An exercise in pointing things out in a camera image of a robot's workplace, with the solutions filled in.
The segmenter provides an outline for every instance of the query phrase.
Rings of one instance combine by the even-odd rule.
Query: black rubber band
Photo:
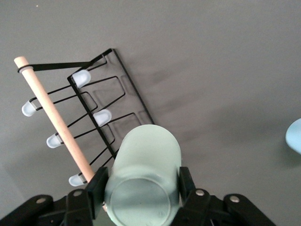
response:
[[[20,73],[20,71],[23,69],[23,68],[26,68],[26,67],[33,67],[32,65],[25,65],[23,67],[20,67],[19,70],[18,70],[18,73]]]

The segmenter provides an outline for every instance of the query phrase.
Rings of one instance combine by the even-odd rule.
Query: light blue object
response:
[[[59,135],[56,136],[55,134],[51,135],[46,140],[46,144],[50,148],[56,148],[58,146],[61,146],[62,145],[61,142],[62,142],[62,140],[61,140],[60,136]]]
[[[84,182],[82,181],[80,176],[78,174],[76,174],[69,178],[69,184],[72,185],[73,187],[77,187],[80,185],[84,185]]]
[[[77,88],[82,88],[84,85],[87,85],[91,81],[91,74],[87,70],[81,70],[72,75],[73,80]]]
[[[23,115],[25,115],[25,116],[27,116],[27,117],[30,117],[30,116],[32,116],[33,114],[36,113],[36,111],[37,111],[36,108],[37,108],[37,107],[36,107],[33,103],[27,101],[27,102],[22,106],[22,113],[23,113]]]
[[[99,127],[102,127],[103,125],[107,124],[112,119],[112,113],[107,110],[103,109],[99,112],[96,112],[93,114],[93,117],[95,121],[97,122]]]
[[[291,149],[301,154],[301,119],[290,125],[287,129],[285,139]]]
[[[105,188],[105,205],[117,226],[168,226],[179,209],[181,150],[165,128],[143,125],[120,146]]]

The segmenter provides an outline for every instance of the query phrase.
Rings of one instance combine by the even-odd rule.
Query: black wire frame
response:
[[[131,85],[132,85],[132,87],[133,87],[133,89],[134,89],[134,91],[135,91],[137,97],[139,98],[139,100],[140,100],[140,102],[141,102],[141,104],[142,104],[142,106],[143,106],[143,108],[144,108],[144,110],[145,110],[145,112],[146,112],[146,114],[147,114],[147,116],[148,116],[150,122],[151,122],[152,124],[155,124],[155,122],[154,122],[154,120],[153,120],[153,118],[152,118],[150,112],[148,111],[148,109],[147,109],[147,107],[146,107],[144,101],[142,100],[142,97],[141,97],[141,95],[139,94],[139,91],[137,90],[137,88],[136,88],[136,86],[135,86],[133,80],[131,79],[130,75],[128,74],[128,72],[127,72],[125,66],[123,65],[123,63],[122,63],[120,57],[118,56],[116,50],[113,49],[113,48],[110,48],[110,49],[106,50],[105,52],[103,52],[102,54],[98,55],[97,57],[95,57],[94,59],[92,59],[92,60],[89,61],[89,62],[56,63],[56,64],[38,64],[38,65],[26,65],[25,67],[31,66],[31,67],[33,67],[33,70],[34,70],[34,71],[55,70],[55,69],[73,68],[73,67],[81,67],[80,69],[78,69],[78,70],[75,71],[74,73],[79,72],[79,71],[81,71],[81,70],[88,70],[88,71],[91,71],[91,70],[94,70],[94,69],[96,69],[96,68],[98,68],[98,67],[101,67],[101,66],[107,64],[108,61],[107,61],[107,59],[106,59],[106,56],[107,56],[108,54],[114,54],[114,55],[115,55],[115,57],[117,58],[118,62],[120,63],[120,65],[121,65],[121,67],[122,67],[122,69],[123,69],[123,71],[124,71],[124,74],[128,77],[128,79],[129,79],[129,81],[130,81],[130,83],[131,83]],[[100,61],[100,60],[102,60],[102,59],[104,59],[104,63],[101,63],[101,64],[99,64],[99,65],[94,65],[95,63],[97,63],[98,61]],[[109,78],[106,78],[106,79],[103,79],[103,80],[98,80],[98,81],[95,81],[95,82],[91,82],[91,83],[89,83],[89,84],[87,84],[87,85],[85,85],[85,86],[89,86],[89,85],[92,85],[92,84],[95,84],[95,83],[98,83],[98,82],[101,82],[101,81],[104,81],[104,80],[112,79],[112,78],[117,78],[118,81],[119,81],[119,83],[120,83],[120,85],[121,85],[121,82],[120,82],[119,78],[118,78],[117,76],[113,76],[113,77],[109,77]],[[90,165],[93,164],[93,162],[95,162],[95,161],[97,160],[97,158],[99,158],[106,150],[109,150],[110,153],[111,153],[111,157],[103,164],[103,166],[104,166],[104,165],[106,165],[112,158],[114,158],[114,159],[116,158],[117,152],[118,152],[118,150],[119,150],[119,149],[118,149],[118,150],[115,151],[114,148],[113,148],[113,146],[112,146],[112,144],[113,144],[114,141],[115,141],[115,136],[114,136],[114,134],[112,133],[112,130],[111,130],[109,124],[112,123],[112,122],[114,122],[114,121],[117,121],[117,120],[119,120],[119,119],[121,119],[121,118],[130,116],[130,115],[134,115],[134,116],[138,119],[140,125],[141,125],[141,122],[140,122],[139,118],[137,117],[137,115],[136,115],[134,112],[132,112],[132,113],[123,115],[123,116],[121,116],[121,117],[119,117],[119,118],[113,119],[113,120],[111,120],[109,123],[103,125],[102,127],[99,127],[99,126],[97,125],[97,122],[95,121],[95,119],[94,119],[94,117],[93,117],[93,114],[92,114],[92,112],[93,112],[98,106],[96,106],[96,108],[90,109],[89,106],[87,105],[87,103],[85,102],[84,98],[82,97],[83,94],[88,93],[88,92],[81,92],[81,91],[77,88],[77,86],[76,86],[76,84],[75,84],[75,82],[74,82],[74,80],[73,80],[73,78],[72,78],[72,75],[70,75],[70,76],[67,78],[67,80],[68,80],[68,82],[70,83],[70,85],[65,86],[65,87],[62,87],[62,88],[57,89],[57,90],[54,90],[54,91],[51,91],[51,92],[49,92],[48,94],[52,94],[52,93],[58,92],[58,91],[60,91],[60,90],[62,90],[62,89],[66,89],[66,88],[72,87],[72,89],[73,89],[74,92],[75,92],[75,95],[73,95],[73,96],[71,96],[71,97],[64,98],[64,99],[59,100],[59,101],[56,101],[56,102],[54,102],[54,103],[56,104],[56,103],[62,102],[62,101],[64,101],[64,100],[67,100],[67,99],[69,99],[69,98],[73,98],[73,97],[78,97],[78,98],[79,98],[80,102],[82,103],[82,105],[83,105],[83,107],[85,108],[85,110],[86,110],[87,113],[84,114],[83,116],[81,116],[81,117],[80,117],[79,119],[77,119],[76,121],[72,122],[70,125],[68,125],[68,127],[71,126],[71,125],[73,125],[73,124],[75,124],[76,122],[78,122],[79,120],[81,120],[82,118],[84,118],[85,116],[87,116],[87,115],[89,116],[89,118],[91,119],[91,121],[92,121],[92,123],[94,124],[95,128],[92,129],[92,130],[89,130],[89,131],[87,131],[87,132],[85,132],[85,133],[82,133],[82,134],[80,134],[80,135],[77,135],[77,136],[75,136],[74,138],[81,137],[81,136],[83,136],[83,135],[85,135],[85,134],[87,134],[87,133],[90,133],[90,132],[92,132],[92,131],[97,130],[97,132],[99,133],[99,135],[102,137],[103,141],[105,142],[106,148],[105,148],[103,151],[101,151],[101,152],[100,152],[100,153],[99,153],[99,154],[91,161]],[[106,107],[112,105],[113,103],[115,103],[116,101],[118,101],[119,99],[121,99],[121,98],[126,94],[126,93],[125,93],[125,90],[124,90],[124,88],[123,88],[122,85],[121,85],[121,87],[122,87],[122,89],[123,89],[123,94],[122,94],[121,96],[119,96],[118,98],[116,98],[116,99],[115,99],[114,101],[112,101],[111,103],[109,103],[108,105],[106,105],[104,108],[106,108]],[[35,99],[36,99],[36,97],[30,99],[29,102],[32,102],[32,101],[35,100]],[[108,127],[109,127],[109,129],[110,129],[110,131],[111,131],[111,134],[113,135],[113,141],[112,141],[112,142],[109,142],[109,141],[108,141],[108,138],[107,138],[106,135],[104,134],[104,132],[103,132],[103,130],[102,130],[102,128],[103,128],[104,126],[108,126]]]
[[[149,117],[151,123],[152,123],[152,124],[155,124],[155,122],[154,122],[154,120],[153,120],[153,118],[152,118],[150,112],[148,111],[148,109],[147,109],[147,107],[146,107],[144,101],[143,101],[142,98],[141,98],[141,95],[139,94],[139,92],[138,92],[136,86],[135,86],[134,83],[133,83],[133,80],[132,80],[131,77],[129,76],[129,74],[128,74],[128,72],[127,72],[125,66],[123,65],[123,63],[122,63],[120,57],[118,56],[116,50],[114,50],[114,49],[112,49],[112,48],[108,49],[107,51],[103,52],[102,54],[98,55],[98,56],[95,57],[93,60],[91,60],[89,64],[86,64],[85,66],[81,67],[80,69],[78,69],[78,70],[75,71],[74,73],[79,72],[79,71],[81,71],[81,70],[86,70],[86,69],[88,69],[89,67],[91,67],[92,65],[94,65],[94,64],[95,64],[96,62],[98,62],[99,60],[101,60],[101,59],[103,59],[103,58],[105,59],[105,56],[108,55],[108,54],[110,54],[110,53],[115,54],[115,56],[116,56],[116,58],[118,59],[118,61],[119,61],[120,65],[121,65],[121,67],[122,67],[124,73],[127,75],[127,77],[128,77],[128,79],[129,79],[131,85],[133,86],[134,91],[135,91],[136,95],[138,96],[138,98],[139,98],[139,100],[140,100],[140,102],[141,102],[141,104],[142,104],[142,106],[143,106],[143,108],[144,108],[146,114],[148,115],[148,117]],[[77,88],[77,86],[76,86],[76,84],[75,84],[75,82],[74,82],[74,80],[73,80],[73,78],[72,78],[72,75],[70,75],[70,76],[67,78],[67,80],[68,80],[68,82],[70,83],[71,87],[73,88],[74,92],[76,93],[77,97],[79,98],[80,102],[82,103],[83,107],[85,108],[87,114],[89,115],[89,117],[90,117],[92,123],[94,124],[95,128],[97,129],[99,135],[102,137],[103,141],[105,142],[106,146],[108,147],[108,150],[110,151],[110,153],[111,153],[111,155],[112,155],[112,158],[115,159],[115,158],[116,158],[116,155],[117,155],[117,151],[114,151],[114,148],[113,148],[112,145],[109,143],[109,141],[108,141],[106,135],[104,134],[104,132],[102,131],[102,129],[97,125],[97,122],[96,122],[96,120],[94,119],[93,114],[92,114],[91,110],[89,109],[88,105],[86,104],[84,98],[81,96],[80,91],[79,91],[79,89]]]

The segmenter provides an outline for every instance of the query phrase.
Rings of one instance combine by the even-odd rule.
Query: black metal wire rack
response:
[[[72,98],[78,98],[86,113],[70,123],[68,127],[75,125],[85,117],[89,117],[94,126],[89,131],[76,135],[74,138],[77,139],[93,131],[97,131],[101,139],[104,141],[105,148],[99,151],[97,156],[90,162],[90,165],[107,152],[110,153],[110,156],[104,161],[102,166],[105,166],[111,159],[116,158],[120,146],[119,144],[121,144],[121,140],[124,138],[124,135],[120,133],[120,127],[128,127],[128,130],[130,130],[137,125],[155,124],[115,49],[110,48],[88,62],[38,64],[31,66],[34,71],[80,67],[77,71],[75,71],[75,73],[81,70],[87,70],[91,73],[91,82],[81,88],[77,87],[72,75],[70,75],[67,77],[69,82],[68,86],[48,92],[48,94],[51,95],[64,89],[72,88],[75,93],[74,95],[54,101],[54,104],[58,104]],[[116,92],[113,90],[114,96],[104,101],[103,97],[105,96],[106,91],[102,91],[101,87],[106,87],[106,82],[114,84],[112,89],[116,89]],[[29,102],[33,103],[36,99],[37,98],[34,97],[30,99]],[[37,107],[35,110],[39,111],[41,109],[43,108]],[[103,109],[110,109],[113,118],[108,123],[98,126],[95,118],[93,117],[93,113]],[[132,118],[135,121],[135,125],[130,125],[131,120],[125,124],[122,123],[121,121],[126,118]]]

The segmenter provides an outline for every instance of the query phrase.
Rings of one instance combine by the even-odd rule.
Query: gray surface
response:
[[[46,115],[22,115],[32,92],[14,58],[86,61],[113,47],[198,187],[300,225],[301,156],[284,139],[301,117],[300,10],[298,0],[1,1],[0,217],[33,195],[65,195],[77,172],[64,147],[46,146]],[[72,72],[40,79],[52,90]]]

